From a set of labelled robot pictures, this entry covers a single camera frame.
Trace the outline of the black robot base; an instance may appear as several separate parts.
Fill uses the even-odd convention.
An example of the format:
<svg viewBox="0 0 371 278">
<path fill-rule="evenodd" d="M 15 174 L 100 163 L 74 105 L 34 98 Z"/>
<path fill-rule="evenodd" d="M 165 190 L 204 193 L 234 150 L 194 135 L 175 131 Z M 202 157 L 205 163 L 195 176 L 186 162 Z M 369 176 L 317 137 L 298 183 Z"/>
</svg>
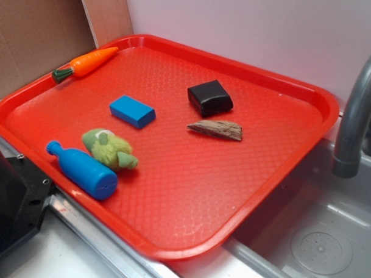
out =
<svg viewBox="0 0 371 278">
<path fill-rule="evenodd" d="M 53 189 L 30 159 L 0 150 L 0 259 L 39 233 Z"/>
</svg>

